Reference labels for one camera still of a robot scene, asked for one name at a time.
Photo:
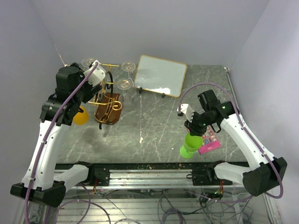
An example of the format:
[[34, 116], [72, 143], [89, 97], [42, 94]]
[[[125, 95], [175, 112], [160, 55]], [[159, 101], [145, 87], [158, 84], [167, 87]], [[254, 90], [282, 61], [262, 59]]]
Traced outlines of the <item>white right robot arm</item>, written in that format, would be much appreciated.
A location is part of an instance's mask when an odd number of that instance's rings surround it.
[[246, 125], [232, 101], [221, 102], [213, 90], [198, 95], [204, 110], [199, 114], [189, 104], [180, 104], [178, 114], [185, 115], [185, 127], [191, 136], [202, 137], [208, 126], [216, 124], [226, 131], [242, 151], [247, 167], [218, 161], [207, 171], [207, 181], [215, 185], [222, 179], [244, 186], [252, 196], [267, 194], [269, 190], [283, 188], [282, 180], [287, 168], [283, 157], [277, 158], [267, 150]]

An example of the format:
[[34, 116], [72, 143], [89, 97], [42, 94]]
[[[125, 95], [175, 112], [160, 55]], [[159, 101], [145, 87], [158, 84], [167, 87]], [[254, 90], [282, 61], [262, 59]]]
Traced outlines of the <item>large clear wine glass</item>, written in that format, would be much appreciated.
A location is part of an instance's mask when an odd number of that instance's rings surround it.
[[95, 61], [94, 58], [85, 58], [82, 60], [81, 64], [84, 68], [90, 68], [93, 64], [93, 62]]

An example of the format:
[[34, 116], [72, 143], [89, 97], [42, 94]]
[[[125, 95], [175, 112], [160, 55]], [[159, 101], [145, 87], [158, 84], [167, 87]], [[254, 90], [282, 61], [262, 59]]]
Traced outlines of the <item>small clear wine glass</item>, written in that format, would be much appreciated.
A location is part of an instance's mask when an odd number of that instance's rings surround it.
[[124, 72], [126, 72], [128, 74], [128, 78], [130, 79], [131, 74], [134, 72], [134, 70], [136, 69], [136, 64], [133, 62], [124, 62], [121, 65], [121, 68]]

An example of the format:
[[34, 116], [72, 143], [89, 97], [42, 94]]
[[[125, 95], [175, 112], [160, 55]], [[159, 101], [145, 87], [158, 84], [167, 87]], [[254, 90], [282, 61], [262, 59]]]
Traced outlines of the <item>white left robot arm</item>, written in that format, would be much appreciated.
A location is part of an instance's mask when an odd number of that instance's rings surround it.
[[94, 165], [78, 161], [70, 169], [55, 174], [62, 142], [76, 114], [101, 90], [104, 70], [94, 61], [87, 71], [77, 63], [62, 67], [56, 74], [55, 93], [42, 105], [40, 131], [30, 166], [20, 183], [10, 193], [26, 201], [58, 207], [65, 194], [79, 183], [91, 185], [95, 181]]

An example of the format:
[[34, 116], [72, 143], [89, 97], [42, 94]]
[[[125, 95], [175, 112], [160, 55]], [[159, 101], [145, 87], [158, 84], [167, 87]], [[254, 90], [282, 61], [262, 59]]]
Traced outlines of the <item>green plastic goblet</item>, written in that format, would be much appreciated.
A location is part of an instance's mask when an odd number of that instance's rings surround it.
[[201, 136], [191, 136], [189, 133], [185, 136], [184, 144], [180, 148], [180, 155], [185, 159], [193, 157], [194, 152], [202, 146], [203, 139]]

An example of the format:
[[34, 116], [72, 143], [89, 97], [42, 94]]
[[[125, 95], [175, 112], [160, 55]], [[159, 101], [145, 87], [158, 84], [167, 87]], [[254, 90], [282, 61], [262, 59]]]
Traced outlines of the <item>orange plastic goblet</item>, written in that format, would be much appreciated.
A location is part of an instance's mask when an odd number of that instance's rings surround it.
[[77, 114], [73, 117], [73, 123], [76, 125], [84, 125], [89, 120], [89, 115], [83, 106], [79, 107]]

